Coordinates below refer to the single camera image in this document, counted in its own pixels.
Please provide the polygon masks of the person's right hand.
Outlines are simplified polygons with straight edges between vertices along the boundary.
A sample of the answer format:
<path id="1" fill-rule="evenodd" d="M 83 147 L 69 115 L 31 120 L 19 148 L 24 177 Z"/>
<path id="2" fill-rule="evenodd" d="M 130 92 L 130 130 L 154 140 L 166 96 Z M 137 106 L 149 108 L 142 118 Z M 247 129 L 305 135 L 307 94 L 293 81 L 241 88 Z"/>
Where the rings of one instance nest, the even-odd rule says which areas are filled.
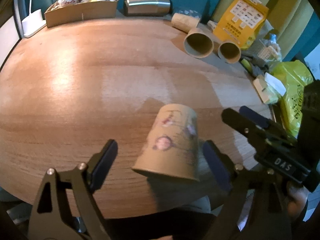
<path id="1" fill-rule="evenodd" d="M 287 183 L 287 213 L 291 221 L 304 218 L 307 209 L 309 191 L 303 187 L 296 187 L 291 182 Z"/>

